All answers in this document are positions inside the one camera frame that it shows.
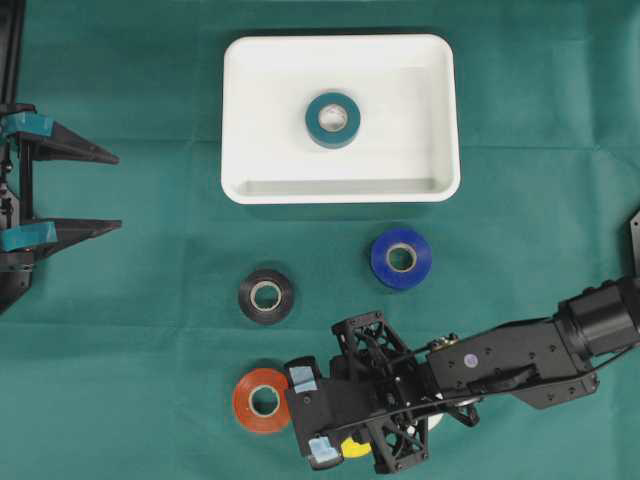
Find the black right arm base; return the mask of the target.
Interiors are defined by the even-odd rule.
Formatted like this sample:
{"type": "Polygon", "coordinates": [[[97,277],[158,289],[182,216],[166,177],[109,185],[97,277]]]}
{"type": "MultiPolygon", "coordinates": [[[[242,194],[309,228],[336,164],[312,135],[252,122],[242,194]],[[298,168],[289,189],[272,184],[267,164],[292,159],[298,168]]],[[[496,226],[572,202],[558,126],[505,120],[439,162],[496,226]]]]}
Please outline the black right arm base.
{"type": "Polygon", "coordinates": [[[623,272],[639,276],[639,214],[636,208],[622,222],[619,229],[619,256],[623,272]]]}

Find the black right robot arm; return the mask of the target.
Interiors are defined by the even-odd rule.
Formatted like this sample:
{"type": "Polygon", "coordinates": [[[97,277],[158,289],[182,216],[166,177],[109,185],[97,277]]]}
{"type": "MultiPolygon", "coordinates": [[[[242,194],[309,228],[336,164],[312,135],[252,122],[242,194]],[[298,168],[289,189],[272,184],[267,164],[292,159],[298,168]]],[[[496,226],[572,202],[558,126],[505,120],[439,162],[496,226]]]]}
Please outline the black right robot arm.
{"type": "Polygon", "coordinates": [[[379,474],[428,456],[428,423],[450,416],[475,426],[477,404],[509,394],[545,409],[594,393],[592,359],[639,344],[639,282],[607,281],[541,319],[514,321],[468,338],[409,348],[379,311],[336,323],[340,352],[323,375],[312,356],[285,365],[286,402],[301,454],[315,470],[339,465],[343,445],[366,444],[379,474]]]}

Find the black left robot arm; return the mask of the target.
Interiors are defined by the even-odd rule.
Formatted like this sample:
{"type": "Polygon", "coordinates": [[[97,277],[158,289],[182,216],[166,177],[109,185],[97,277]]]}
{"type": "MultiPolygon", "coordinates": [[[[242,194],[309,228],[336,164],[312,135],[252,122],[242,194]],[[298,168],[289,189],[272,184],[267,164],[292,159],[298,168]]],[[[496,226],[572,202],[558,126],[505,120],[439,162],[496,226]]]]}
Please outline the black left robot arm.
{"type": "Polygon", "coordinates": [[[71,246],[122,226],[119,220],[38,218],[36,161],[116,165],[119,158],[86,140],[33,104],[16,101],[24,1],[1,3],[1,310],[31,287],[34,266],[71,246]]]}

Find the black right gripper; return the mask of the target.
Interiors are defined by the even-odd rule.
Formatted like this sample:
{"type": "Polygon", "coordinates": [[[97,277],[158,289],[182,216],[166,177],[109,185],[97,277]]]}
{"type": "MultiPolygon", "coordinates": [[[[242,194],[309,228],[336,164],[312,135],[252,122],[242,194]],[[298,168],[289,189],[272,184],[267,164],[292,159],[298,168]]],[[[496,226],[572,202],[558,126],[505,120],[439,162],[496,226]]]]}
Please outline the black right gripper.
{"type": "Polygon", "coordinates": [[[287,362],[289,387],[285,398],[300,452],[315,471],[341,464],[345,457],[343,433],[366,426],[378,474],[392,474],[428,457],[428,432],[415,437],[405,428],[427,417],[416,411],[427,400],[427,389],[409,349],[380,311],[351,317],[333,325],[340,353],[322,375],[315,357],[287,362]]]}

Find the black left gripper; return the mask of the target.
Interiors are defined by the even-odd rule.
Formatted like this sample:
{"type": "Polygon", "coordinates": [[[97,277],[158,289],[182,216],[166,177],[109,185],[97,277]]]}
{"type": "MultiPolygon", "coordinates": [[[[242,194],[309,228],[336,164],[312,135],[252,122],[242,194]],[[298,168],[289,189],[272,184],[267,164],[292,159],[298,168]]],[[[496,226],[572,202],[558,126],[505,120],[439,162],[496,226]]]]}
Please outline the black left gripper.
{"type": "Polygon", "coordinates": [[[116,155],[51,117],[34,112],[9,115],[9,136],[1,137],[2,313],[31,287],[31,275],[37,260],[122,226],[121,220],[34,220],[34,162],[53,160],[119,162],[116,155]],[[17,148],[19,160],[18,192],[12,190],[8,182],[14,167],[12,145],[17,148]]]}

